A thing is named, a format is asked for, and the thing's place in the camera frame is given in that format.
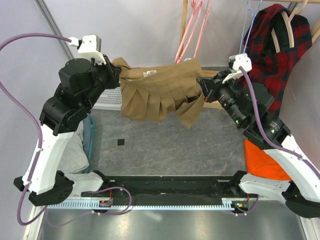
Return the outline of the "tan brown garment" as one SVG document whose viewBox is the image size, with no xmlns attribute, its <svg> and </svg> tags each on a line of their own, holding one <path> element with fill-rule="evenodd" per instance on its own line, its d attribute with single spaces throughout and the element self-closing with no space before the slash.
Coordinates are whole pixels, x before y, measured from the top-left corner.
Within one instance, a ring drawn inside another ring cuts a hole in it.
<svg viewBox="0 0 320 240">
<path fill-rule="evenodd" d="M 130 67 L 122 57 L 112 63 L 121 68 L 121 117 L 160 123 L 169 113 L 175 113 L 187 128 L 196 122 L 204 105 L 204 94 L 197 82 L 203 72 L 196 58 L 141 68 Z"/>
</svg>

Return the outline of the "thin pink wire hanger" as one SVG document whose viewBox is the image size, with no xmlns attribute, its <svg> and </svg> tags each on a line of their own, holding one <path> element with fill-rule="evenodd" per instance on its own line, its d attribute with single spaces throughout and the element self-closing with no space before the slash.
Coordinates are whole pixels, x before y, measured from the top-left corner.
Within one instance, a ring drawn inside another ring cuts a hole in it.
<svg viewBox="0 0 320 240">
<path fill-rule="evenodd" d="M 197 40 L 197 43 L 196 43 L 196 46 L 195 46 L 195 51 L 194 51 L 194 55 L 193 55 L 194 58 L 197 56 L 198 49 L 199 49 L 199 46 L 200 46 L 204 31 L 205 31 L 205 27 L 206 27 L 206 24 L 207 24 L 211 9 L 212 9 L 212 7 L 210 6 L 210 0 L 208 0 L 207 4 L 206 4 L 205 12 L 204 12 L 204 18 L 203 18 L 203 21 L 202 21 L 202 25 L 201 25 L 201 29 L 200 29 L 200 32 L 199 32 L 198 40 Z"/>
</svg>

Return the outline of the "red plaid skirt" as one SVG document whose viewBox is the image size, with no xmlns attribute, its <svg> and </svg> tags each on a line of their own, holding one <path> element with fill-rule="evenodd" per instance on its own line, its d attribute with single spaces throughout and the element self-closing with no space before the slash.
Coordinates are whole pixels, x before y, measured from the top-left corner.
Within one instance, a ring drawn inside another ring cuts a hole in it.
<svg viewBox="0 0 320 240">
<path fill-rule="evenodd" d="M 284 91 L 294 66 L 313 45 L 308 20 L 295 15 L 290 22 L 294 37 L 294 46 L 290 47 L 283 13 L 291 14 L 281 4 L 260 10 L 243 38 L 245 52 L 252 62 L 249 78 L 251 82 L 263 84 L 274 97 L 268 110 L 276 116 L 280 114 Z"/>
</svg>

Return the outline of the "beige wooden hanger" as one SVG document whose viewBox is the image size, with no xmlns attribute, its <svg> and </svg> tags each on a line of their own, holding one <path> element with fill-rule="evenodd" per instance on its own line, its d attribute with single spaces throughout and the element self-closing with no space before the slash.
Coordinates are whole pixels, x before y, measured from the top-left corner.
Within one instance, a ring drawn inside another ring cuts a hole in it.
<svg viewBox="0 0 320 240">
<path fill-rule="evenodd" d="M 308 3 L 308 0 L 303 0 L 301 6 L 298 6 L 298 7 L 296 6 L 292 10 L 290 16 L 288 16 L 288 14 L 284 11 L 281 12 L 281 16 L 283 18 L 284 25 L 287 30 L 289 48 L 295 47 L 295 39 L 294 39 L 294 34 L 293 34 L 292 26 L 291 26 L 291 21 L 295 15 L 298 15 L 303 11 L 303 9 L 306 7 L 307 3 Z M 278 41 L 278 38 L 277 38 L 277 35 L 276 35 L 274 28 L 271 31 L 271 36 L 272 36 L 272 41 L 273 41 L 273 45 L 275 48 L 275 52 L 279 53 L 281 51 L 281 48 L 280 48 L 279 41 Z"/>
</svg>

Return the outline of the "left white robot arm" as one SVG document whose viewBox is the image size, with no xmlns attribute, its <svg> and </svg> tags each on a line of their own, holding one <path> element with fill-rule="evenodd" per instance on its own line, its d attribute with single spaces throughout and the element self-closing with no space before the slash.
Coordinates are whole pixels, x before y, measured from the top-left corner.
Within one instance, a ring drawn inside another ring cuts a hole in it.
<svg viewBox="0 0 320 240">
<path fill-rule="evenodd" d="M 101 94 L 119 87 L 121 68 L 103 54 L 102 64 L 93 57 L 74 58 L 58 72 L 60 84 L 43 105 L 39 121 L 41 146 L 34 151 L 35 167 L 14 179 L 20 190 L 27 190 L 36 207 L 57 205 L 72 195 L 94 192 L 106 196 L 110 185 L 99 171 L 66 173 L 59 170 L 63 152 L 80 122 L 91 113 Z"/>
</svg>

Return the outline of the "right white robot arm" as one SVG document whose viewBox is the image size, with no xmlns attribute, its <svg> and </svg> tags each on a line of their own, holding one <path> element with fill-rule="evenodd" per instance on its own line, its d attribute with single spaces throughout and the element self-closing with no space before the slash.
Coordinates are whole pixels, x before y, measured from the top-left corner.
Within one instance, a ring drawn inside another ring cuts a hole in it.
<svg viewBox="0 0 320 240">
<path fill-rule="evenodd" d="M 229 184 L 230 193 L 235 197 L 244 193 L 269 197 L 300 217 L 318 218 L 320 171 L 300 149 L 286 124 L 268 111 L 274 97 L 267 88 L 254 82 L 236 90 L 234 79 L 225 80 L 229 73 L 227 70 L 213 77 L 197 77 L 205 102 L 218 100 L 237 128 L 244 129 L 247 140 L 275 160 L 290 177 L 275 180 L 238 171 Z"/>
</svg>

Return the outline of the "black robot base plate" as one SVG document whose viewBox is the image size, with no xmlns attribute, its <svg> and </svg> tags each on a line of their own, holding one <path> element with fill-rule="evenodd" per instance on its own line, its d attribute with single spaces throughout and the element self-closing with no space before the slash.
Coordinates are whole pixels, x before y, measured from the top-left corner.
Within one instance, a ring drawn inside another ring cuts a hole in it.
<svg viewBox="0 0 320 240">
<path fill-rule="evenodd" d="M 245 193 L 240 187 L 243 171 L 227 176 L 105 176 L 96 172 L 103 179 L 101 186 L 105 192 L 81 193 L 82 197 L 111 197 L 118 204 L 217 204 L 222 198 L 253 199 L 254 193 Z"/>
</svg>

